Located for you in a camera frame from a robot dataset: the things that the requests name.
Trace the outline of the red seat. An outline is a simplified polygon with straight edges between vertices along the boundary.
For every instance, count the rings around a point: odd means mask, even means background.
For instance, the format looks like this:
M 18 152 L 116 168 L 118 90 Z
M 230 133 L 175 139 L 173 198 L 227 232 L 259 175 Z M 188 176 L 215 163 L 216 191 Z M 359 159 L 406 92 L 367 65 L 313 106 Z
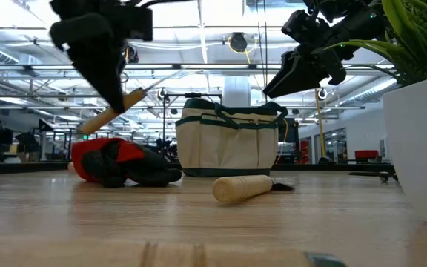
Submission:
M 355 159 L 376 159 L 379 156 L 377 150 L 358 150 L 354 152 Z

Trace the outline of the metal weeder with wooden handle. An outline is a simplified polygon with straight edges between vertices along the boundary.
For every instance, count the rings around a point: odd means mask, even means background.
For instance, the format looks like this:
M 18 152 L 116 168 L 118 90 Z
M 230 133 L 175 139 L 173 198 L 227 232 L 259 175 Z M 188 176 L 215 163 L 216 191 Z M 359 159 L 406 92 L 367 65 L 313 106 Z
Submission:
M 143 100 L 151 89 L 154 89 L 156 86 L 160 85 L 165 80 L 177 77 L 179 74 L 184 72 L 185 72 L 184 70 L 179 70 L 174 74 L 171 74 L 165 78 L 160 79 L 157 82 L 154 82 L 152 85 L 148 86 L 147 88 L 138 88 L 129 94 L 125 94 L 123 96 L 123 106 L 125 111 L 129 110 L 135 104 Z M 105 126 L 109 122 L 113 121 L 119 115 L 121 115 L 121 113 L 118 113 L 113 108 L 107 108 L 97 116 L 89 119 L 88 121 L 80 125 L 78 127 L 78 131 L 86 135 L 91 135 L 96 131 L 98 131 L 102 126 Z

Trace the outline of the black wheeled stand base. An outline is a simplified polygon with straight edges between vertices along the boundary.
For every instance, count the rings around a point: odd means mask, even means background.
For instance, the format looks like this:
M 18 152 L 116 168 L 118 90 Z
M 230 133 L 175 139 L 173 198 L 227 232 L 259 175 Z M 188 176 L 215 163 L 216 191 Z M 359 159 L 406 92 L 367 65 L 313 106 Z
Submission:
M 393 179 L 394 181 L 398 182 L 398 177 L 395 173 L 389 173 L 387 171 L 379 171 L 379 172 L 373 172 L 373 171 L 354 171 L 350 172 L 349 175 L 351 176 L 360 176 L 360 177 L 379 177 L 381 183 L 387 183 L 389 179 Z

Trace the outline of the metal trowel with wooden handle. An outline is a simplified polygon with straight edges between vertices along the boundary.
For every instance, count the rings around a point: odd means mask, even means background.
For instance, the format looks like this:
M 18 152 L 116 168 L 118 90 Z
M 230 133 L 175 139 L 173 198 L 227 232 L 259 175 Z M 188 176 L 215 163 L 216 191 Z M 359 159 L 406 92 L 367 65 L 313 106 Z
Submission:
M 213 183 L 213 196 L 219 202 L 233 203 L 270 191 L 293 191 L 294 186 L 274 182 L 266 175 L 220 177 Z

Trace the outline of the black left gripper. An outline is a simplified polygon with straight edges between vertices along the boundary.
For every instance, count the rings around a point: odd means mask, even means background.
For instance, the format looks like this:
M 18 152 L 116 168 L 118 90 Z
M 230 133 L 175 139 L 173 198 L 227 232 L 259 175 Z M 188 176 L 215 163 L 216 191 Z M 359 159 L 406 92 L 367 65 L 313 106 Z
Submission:
M 130 45 L 124 23 L 139 0 L 52 0 L 50 6 L 59 16 L 50 27 L 54 45 L 116 113 L 124 113 L 120 73 Z

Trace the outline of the black metal table frame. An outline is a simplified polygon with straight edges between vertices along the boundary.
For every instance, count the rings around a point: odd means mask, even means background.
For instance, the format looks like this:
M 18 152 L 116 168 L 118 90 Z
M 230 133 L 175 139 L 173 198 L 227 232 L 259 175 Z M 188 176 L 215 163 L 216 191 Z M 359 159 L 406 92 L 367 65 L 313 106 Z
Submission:
M 68 162 L 30 162 L 30 163 L 0 163 L 0 174 L 31 173 L 39 171 L 67 170 Z M 295 165 L 278 164 L 272 171 L 350 171 L 350 172 L 389 172 L 394 173 L 394 166 L 387 164 L 356 164 L 356 165 Z

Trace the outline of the green plant in white pot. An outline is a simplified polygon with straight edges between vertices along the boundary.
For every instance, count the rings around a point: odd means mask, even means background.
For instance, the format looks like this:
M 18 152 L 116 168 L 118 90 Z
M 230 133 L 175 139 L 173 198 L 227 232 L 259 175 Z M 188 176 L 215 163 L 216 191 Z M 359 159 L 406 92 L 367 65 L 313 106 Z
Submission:
M 351 39 L 395 66 L 400 88 L 383 95 L 394 169 L 408 201 L 427 222 L 427 0 L 381 0 L 392 35 L 384 42 Z

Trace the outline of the cream and green gardening bag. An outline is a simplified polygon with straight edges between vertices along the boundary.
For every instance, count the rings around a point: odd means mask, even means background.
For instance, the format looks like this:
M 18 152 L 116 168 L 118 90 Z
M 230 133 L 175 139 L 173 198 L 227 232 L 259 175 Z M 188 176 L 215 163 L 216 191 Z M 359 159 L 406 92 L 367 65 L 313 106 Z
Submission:
M 191 177 L 268 175 L 287 108 L 275 102 L 257 107 L 226 107 L 206 99 L 185 102 L 176 121 L 177 152 Z

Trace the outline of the red and black gardening glove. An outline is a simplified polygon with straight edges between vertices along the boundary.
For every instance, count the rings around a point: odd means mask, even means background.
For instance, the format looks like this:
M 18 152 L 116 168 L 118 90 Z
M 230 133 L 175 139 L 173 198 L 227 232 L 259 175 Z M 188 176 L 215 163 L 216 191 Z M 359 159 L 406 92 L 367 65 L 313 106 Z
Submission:
M 120 188 L 127 180 L 142 186 L 165 187 L 182 178 L 168 161 L 145 146 L 120 138 L 98 138 L 78 142 L 71 159 L 76 173 L 87 182 Z

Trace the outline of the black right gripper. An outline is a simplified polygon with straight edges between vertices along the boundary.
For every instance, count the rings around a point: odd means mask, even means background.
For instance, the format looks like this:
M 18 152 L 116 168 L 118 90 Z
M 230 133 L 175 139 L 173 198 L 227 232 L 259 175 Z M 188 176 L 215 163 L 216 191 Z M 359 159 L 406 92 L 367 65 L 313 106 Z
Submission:
M 282 54 L 281 68 L 265 86 L 263 93 L 277 98 L 291 93 L 320 88 L 320 82 L 329 78 L 331 85 L 338 85 L 346 78 L 346 70 L 338 56 L 324 50 L 320 44 L 295 36 L 298 44 L 294 51 Z

